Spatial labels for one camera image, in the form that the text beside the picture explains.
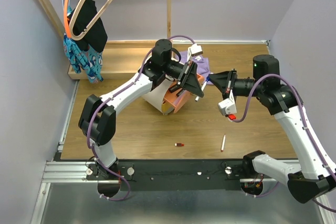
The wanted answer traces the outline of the salmon pink drawer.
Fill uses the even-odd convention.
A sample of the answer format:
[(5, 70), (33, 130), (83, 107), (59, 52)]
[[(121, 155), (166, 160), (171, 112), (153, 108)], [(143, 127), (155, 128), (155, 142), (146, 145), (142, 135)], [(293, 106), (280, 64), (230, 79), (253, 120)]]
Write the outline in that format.
[(182, 106), (192, 97), (192, 93), (186, 90), (176, 90), (174, 92), (170, 92), (169, 88), (173, 87), (176, 84), (176, 81), (171, 81), (165, 79), (162, 83), (165, 86), (165, 93), (162, 101), (162, 113), (177, 113)]

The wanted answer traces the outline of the small red cap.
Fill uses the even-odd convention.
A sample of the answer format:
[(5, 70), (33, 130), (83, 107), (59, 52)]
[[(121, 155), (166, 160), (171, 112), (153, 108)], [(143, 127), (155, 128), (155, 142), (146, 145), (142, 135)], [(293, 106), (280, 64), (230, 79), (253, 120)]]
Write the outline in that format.
[(184, 144), (183, 143), (175, 143), (174, 146), (176, 146), (176, 147), (183, 147)]

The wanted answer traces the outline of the red white pencil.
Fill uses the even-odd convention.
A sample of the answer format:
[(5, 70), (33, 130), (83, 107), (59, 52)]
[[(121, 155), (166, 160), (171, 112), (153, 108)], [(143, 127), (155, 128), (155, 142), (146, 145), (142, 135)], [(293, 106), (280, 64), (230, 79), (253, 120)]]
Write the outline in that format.
[(221, 144), (221, 149), (220, 149), (221, 152), (224, 151), (224, 148), (225, 148), (225, 141), (226, 141), (226, 134), (224, 134), (224, 136), (223, 136), (223, 140), (222, 140), (222, 144)]

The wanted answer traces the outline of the purple black highlighter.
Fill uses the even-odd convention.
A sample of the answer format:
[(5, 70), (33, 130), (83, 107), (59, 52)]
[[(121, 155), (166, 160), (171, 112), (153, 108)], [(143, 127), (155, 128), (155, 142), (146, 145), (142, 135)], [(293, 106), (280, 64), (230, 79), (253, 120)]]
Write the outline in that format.
[(180, 91), (176, 94), (176, 96), (177, 96), (177, 97), (181, 96), (181, 95), (184, 93), (184, 91), (185, 91), (185, 90), (180, 90)]

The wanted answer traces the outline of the white pencil stub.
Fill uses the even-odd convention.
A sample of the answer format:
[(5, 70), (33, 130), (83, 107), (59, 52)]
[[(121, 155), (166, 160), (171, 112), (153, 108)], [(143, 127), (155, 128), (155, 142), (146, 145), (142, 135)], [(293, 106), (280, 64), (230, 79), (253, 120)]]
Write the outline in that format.
[(200, 91), (197, 93), (197, 96), (195, 98), (195, 102), (198, 102), (200, 100), (200, 98), (204, 97), (204, 90), (205, 90), (207, 84), (208, 84), (208, 82), (206, 82), (206, 79), (205, 79), (205, 81), (203, 82), (203, 84), (201, 86)]

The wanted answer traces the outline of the pink highlighter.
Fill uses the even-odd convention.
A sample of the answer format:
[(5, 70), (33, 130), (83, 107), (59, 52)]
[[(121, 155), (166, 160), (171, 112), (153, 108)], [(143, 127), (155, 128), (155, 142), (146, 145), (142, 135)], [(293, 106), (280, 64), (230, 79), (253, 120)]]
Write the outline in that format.
[(181, 95), (176, 99), (176, 106), (180, 104), (183, 105), (187, 101), (188, 101), (188, 95), (187, 94)]

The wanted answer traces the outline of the blue black highlighter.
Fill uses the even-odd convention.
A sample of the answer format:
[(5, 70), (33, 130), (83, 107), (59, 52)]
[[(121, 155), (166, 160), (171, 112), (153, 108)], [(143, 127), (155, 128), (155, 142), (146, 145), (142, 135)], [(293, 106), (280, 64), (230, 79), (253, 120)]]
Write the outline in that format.
[(169, 92), (173, 93), (173, 92), (175, 92), (178, 89), (180, 89), (180, 86), (176, 83), (175, 85), (169, 87)]

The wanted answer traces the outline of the white round drawer organizer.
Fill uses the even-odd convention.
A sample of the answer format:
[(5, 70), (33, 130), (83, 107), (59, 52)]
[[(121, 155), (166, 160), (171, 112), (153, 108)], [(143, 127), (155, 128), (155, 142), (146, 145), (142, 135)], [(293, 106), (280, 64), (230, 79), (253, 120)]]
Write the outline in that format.
[(161, 105), (163, 103), (169, 103), (166, 102), (164, 98), (172, 83), (172, 81), (165, 79), (158, 87), (143, 95), (142, 98), (161, 112)]

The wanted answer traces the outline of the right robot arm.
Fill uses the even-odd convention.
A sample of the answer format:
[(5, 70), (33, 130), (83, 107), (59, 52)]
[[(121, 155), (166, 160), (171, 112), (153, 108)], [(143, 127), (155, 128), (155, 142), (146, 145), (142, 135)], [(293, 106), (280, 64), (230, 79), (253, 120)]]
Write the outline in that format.
[(243, 157), (242, 173), (249, 178), (266, 175), (286, 185), (292, 197), (305, 204), (335, 189), (335, 162), (328, 156), (316, 136), (297, 90), (280, 76), (279, 61), (272, 55), (253, 57), (253, 78), (239, 79), (237, 71), (208, 75), (209, 81), (221, 92), (218, 104), (222, 115), (235, 123), (236, 97), (247, 97), (246, 107), (255, 97), (285, 131), (299, 166), (276, 160), (263, 151)]

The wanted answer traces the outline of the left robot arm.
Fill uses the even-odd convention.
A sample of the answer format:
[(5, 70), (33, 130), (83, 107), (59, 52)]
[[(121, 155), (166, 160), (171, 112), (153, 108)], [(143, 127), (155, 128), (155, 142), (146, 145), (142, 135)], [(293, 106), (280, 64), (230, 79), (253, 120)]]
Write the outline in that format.
[(203, 50), (192, 43), (187, 51), (186, 63), (175, 60), (172, 54), (181, 55), (169, 39), (156, 41), (154, 47), (145, 55), (140, 69), (122, 86), (100, 97), (91, 95), (86, 99), (79, 120), (79, 128), (87, 137), (87, 146), (92, 150), (99, 164), (98, 173), (104, 179), (116, 175), (117, 157), (111, 140), (116, 132), (118, 114), (137, 98), (155, 90), (166, 77), (177, 82), (177, 86), (198, 97), (204, 92), (197, 77), (197, 64), (192, 60)]

